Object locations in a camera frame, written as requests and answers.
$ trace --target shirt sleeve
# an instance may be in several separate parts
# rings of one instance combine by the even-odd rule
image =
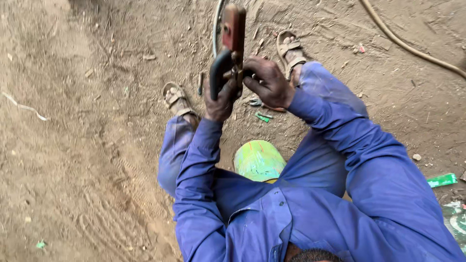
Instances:
[[[176,180],[173,211],[176,237],[185,261],[222,261],[225,225],[211,190],[220,160],[222,123],[202,119],[186,151]]]
[[[404,146],[349,106],[297,89],[288,109],[346,156],[346,188],[354,205],[375,220],[402,226],[447,252],[461,252],[441,208]]]

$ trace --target hand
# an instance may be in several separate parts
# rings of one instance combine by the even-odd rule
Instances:
[[[227,120],[232,114],[234,102],[238,99],[238,89],[236,76],[233,76],[223,86],[217,100],[214,101],[210,98],[210,86],[208,82],[204,84],[204,101],[206,102],[206,114],[204,117],[218,122]]]
[[[265,104],[285,109],[290,106],[295,96],[295,88],[288,83],[275,62],[251,56],[244,61],[243,70],[253,71],[262,80],[259,83],[247,76],[243,83]]]

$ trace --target hose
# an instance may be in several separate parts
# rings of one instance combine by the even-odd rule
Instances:
[[[396,37],[391,31],[390,29],[388,29],[388,27],[384,24],[384,22],[382,21],[382,19],[380,19],[380,17],[377,15],[376,11],[372,8],[372,5],[369,3],[368,0],[360,0],[361,1],[361,4],[364,6],[364,8],[367,10],[367,12],[369,13],[370,17],[372,18],[372,20],[377,24],[377,26],[380,28],[380,30],[382,30],[387,36],[388,38],[390,38],[390,40],[392,40],[395,44],[401,46],[403,49],[413,53],[414,55],[417,55],[427,61],[430,61],[434,64],[437,64],[441,67],[444,67],[450,71],[453,71],[455,73],[457,73],[458,75],[462,76],[464,79],[466,79],[466,72],[461,70],[460,68],[454,66],[454,65],[451,65],[449,63],[446,63],[442,60],[439,60],[437,58],[434,58],[430,55],[426,55],[420,51],[417,51],[416,49],[408,46],[406,43],[404,43],[403,41],[401,41],[398,37]]]
[[[215,11],[215,16],[213,17],[213,29],[212,29],[212,53],[213,58],[217,57],[217,24],[219,22],[220,11],[222,9],[224,0],[219,0],[217,4],[217,10]]]

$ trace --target blue trousers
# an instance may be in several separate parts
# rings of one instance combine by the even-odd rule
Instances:
[[[302,67],[298,88],[331,102],[347,104],[356,112],[367,116],[364,103],[318,62],[308,62]],[[158,182],[172,197],[175,196],[181,161],[193,136],[192,126],[182,117],[174,117],[168,121],[158,160]],[[254,182],[218,168],[212,186],[217,207],[227,222],[235,211],[285,183],[318,187],[342,197],[348,174],[345,160],[343,155],[310,130],[274,184]]]

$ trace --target dark hair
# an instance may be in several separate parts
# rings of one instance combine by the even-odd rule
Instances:
[[[306,249],[294,257],[291,258],[290,262],[316,262],[316,261],[330,261],[330,262],[343,262],[341,258],[335,254],[323,250],[323,249]]]

